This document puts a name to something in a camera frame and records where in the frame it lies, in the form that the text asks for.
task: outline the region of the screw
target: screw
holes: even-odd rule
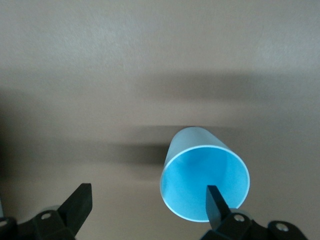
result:
[[[234,215],[233,217],[238,222],[244,222],[245,221],[245,218],[240,214]]]
[[[0,221],[0,228],[7,225],[7,223],[8,223],[7,220]]]
[[[45,219],[48,219],[48,218],[50,218],[50,217],[51,217],[51,213],[48,212],[48,213],[43,214],[43,215],[41,216],[41,219],[42,219],[42,220],[45,220]]]
[[[279,222],[275,226],[280,231],[283,231],[283,232],[288,232],[289,231],[289,228],[286,225],[284,225],[283,223]]]

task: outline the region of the gray surface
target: gray surface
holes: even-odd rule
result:
[[[93,187],[86,239],[198,239],[159,180],[173,135],[246,162],[243,209],[320,236],[318,1],[1,1],[0,191],[20,221]]]

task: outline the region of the cup rim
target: cup rim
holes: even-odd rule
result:
[[[178,154],[176,154],[174,157],[172,157],[170,159],[170,161],[164,166],[163,168],[163,171],[161,173],[161,177],[160,177],[160,194],[161,194],[161,197],[165,203],[165,205],[174,213],[176,214],[177,216],[179,216],[180,218],[183,218],[185,220],[188,220],[188,221],[192,221],[192,222],[197,222],[197,223],[207,223],[209,222],[208,219],[206,220],[198,220],[198,219],[191,219],[191,218],[188,218],[186,216],[183,216],[179,213],[177,213],[174,209],[172,209],[169,204],[167,203],[166,199],[164,198],[164,195],[162,193],[162,180],[163,180],[163,176],[164,176],[164,173],[166,171],[166,169],[172,164],[172,162],[177,159],[179,156],[181,156],[182,154],[185,154],[186,152],[189,152],[191,150],[195,150],[195,149],[201,149],[201,148],[212,148],[212,149],[221,149],[221,150],[224,150],[226,152],[228,152],[229,154],[233,155],[240,163],[241,165],[243,166],[243,169],[245,170],[245,173],[246,173],[246,176],[247,176],[247,179],[248,179],[248,184],[247,184],[247,187],[246,187],[246,190],[245,190],[245,193],[243,195],[243,198],[242,200],[239,202],[239,204],[236,206],[236,209],[238,209],[243,203],[244,201],[246,200],[247,196],[248,196],[248,193],[249,193],[249,189],[250,189],[250,175],[249,175],[249,171],[248,171],[248,168],[246,166],[246,164],[244,163],[244,161],[236,154],[234,153],[233,151],[231,151],[230,149],[228,148],[225,148],[225,147],[221,147],[221,146],[217,146],[217,145],[197,145],[197,146],[192,146],[192,147],[189,147],[181,152],[179,152]]]

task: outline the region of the blue cup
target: blue cup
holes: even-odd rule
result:
[[[187,127],[172,139],[160,180],[167,207],[193,222],[209,222],[206,190],[216,185],[229,208],[245,201],[250,187],[248,169],[241,158],[201,127]]]

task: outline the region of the cup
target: cup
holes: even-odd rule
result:
[[[167,207],[193,222],[209,222],[206,213],[208,185],[216,185],[229,208],[245,201],[250,187],[248,169],[242,159],[212,133],[187,127],[172,139],[160,180]]]

